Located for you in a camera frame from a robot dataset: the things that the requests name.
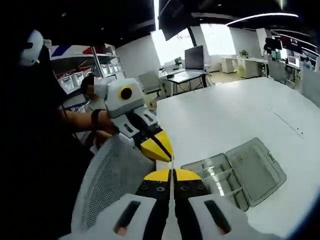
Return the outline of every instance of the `open case lid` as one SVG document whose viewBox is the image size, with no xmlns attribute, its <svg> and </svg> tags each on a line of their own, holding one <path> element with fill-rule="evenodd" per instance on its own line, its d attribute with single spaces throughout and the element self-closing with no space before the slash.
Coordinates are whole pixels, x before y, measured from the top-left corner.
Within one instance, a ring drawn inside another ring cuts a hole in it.
<svg viewBox="0 0 320 240">
<path fill-rule="evenodd" d="M 198 174 L 211 193 L 226 196 L 243 211 L 261 203 L 287 179 L 279 163 L 257 137 L 225 154 L 181 168 Z"/>
<path fill-rule="evenodd" d="M 287 180 L 279 163 L 257 137 L 225 155 L 251 207 L 261 203 Z"/>
</svg>

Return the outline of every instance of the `black wristband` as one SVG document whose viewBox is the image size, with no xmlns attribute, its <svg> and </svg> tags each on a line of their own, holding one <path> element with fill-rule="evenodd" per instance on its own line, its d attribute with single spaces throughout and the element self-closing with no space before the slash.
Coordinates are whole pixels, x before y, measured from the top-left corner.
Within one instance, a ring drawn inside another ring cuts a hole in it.
<svg viewBox="0 0 320 240">
<path fill-rule="evenodd" d="M 101 126 L 99 124 L 100 111 L 103 111 L 103 109 L 96 109 L 91 113 L 91 125 L 94 130 L 101 130 Z"/>
</svg>

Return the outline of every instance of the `desk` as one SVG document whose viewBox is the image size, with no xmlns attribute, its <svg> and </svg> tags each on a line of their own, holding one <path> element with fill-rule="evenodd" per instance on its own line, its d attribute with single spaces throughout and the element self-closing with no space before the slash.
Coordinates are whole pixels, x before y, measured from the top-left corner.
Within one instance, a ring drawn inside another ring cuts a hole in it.
<svg viewBox="0 0 320 240">
<path fill-rule="evenodd" d="M 240 80 L 160 100 L 157 118 L 176 168 L 254 137 L 264 143 L 287 180 L 246 212 L 256 230 L 286 237 L 308 214 L 320 191 L 320 109 L 299 92 L 266 77 Z"/>
<path fill-rule="evenodd" d="M 184 72 L 184 71 L 185 71 L 184 68 L 180 68 L 180 69 L 170 71 L 170 72 L 159 71 L 159 73 L 158 73 L 159 79 L 166 80 L 166 81 L 170 82 L 170 96 L 171 97 L 174 95 L 174 88 L 176 89 L 176 93 L 178 93 L 178 85 L 179 84 L 190 82 L 193 79 L 201 78 L 203 87 L 204 88 L 207 87 L 206 73 L 204 71 L 200 71 L 200 70 L 199 71 L 197 71 L 197 70 L 192 71 L 192 72 L 199 72 L 199 75 L 196 77 L 186 78 L 186 77 L 174 76 L 172 78 L 167 78 L 167 76 L 170 74 L 176 75 L 176 74 Z"/>
<path fill-rule="evenodd" d="M 296 82 L 296 73 L 295 73 L 295 70 L 297 71 L 301 71 L 301 68 L 300 67 L 297 67 L 297 66 L 294 66 L 294 65 L 291 65 L 291 64 L 286 64 L 286 66 L 288 66 L 289 68 L 292 68 L 293 69 L 293 82 L 295 83 Z"/>
<path fill-rule="evenodd" d="M 262 76 L 262 71 L 260 71 L 260 68 L 258 64 L 264 64 L 265 69 L 267 71 L 267 64 L 268 61 L 261 58 L 244 58 L 244 57 L 224 57 L 222 60 L 229 60 L 229 61 L 237 61 L 237 71 L 240 77 L 242 78 L 254 78 L 254 77 L 260 77 Z"/>
</svg>

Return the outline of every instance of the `computer monitor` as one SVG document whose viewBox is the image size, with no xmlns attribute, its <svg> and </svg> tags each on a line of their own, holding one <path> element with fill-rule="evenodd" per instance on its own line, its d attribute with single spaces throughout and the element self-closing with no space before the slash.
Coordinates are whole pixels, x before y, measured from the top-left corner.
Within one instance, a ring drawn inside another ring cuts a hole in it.
<svg viewBox="0 0 320 240">
<path fill-rule="evenodd" d="M 294 56 L 288 56 L 288 64 L 300 68 L 300 60 Z"/>
<path fill-rule="evenodd" d="M 195 46 L 184 51 L 186 70 L 204 70 L 204 46 Z"/>
<path fill-rule="evenodd" d="M 280 40 L 282 42 L 282 47 L 284 49 L 302 54 L 302 46 L 301 43 L 297 40 L 287 37 L 287 36 L 280 36 Z"/>
<path fill-rule="evenodd" d="M 266 37 L 265 44 L 266 44 L 266 47 L 270 48 L 271 50 L 282 49 L 281 41 L 279 39 L 272 39 L 272 38 Z"/>
</svg>

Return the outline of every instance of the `white helmet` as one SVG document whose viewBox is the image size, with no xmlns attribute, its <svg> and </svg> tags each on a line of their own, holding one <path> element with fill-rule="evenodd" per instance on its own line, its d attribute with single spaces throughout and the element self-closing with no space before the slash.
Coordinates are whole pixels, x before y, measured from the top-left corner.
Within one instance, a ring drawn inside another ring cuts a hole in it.
<svg viewBox="0 0 320 240">
<path fill-rule="evenodd" d="M 20 55 L 20 65 L 30 67 L 38 61 L 39 54 L 44 44 L 44 38 L 37 30 L 33 30 Z"/>
</svg>

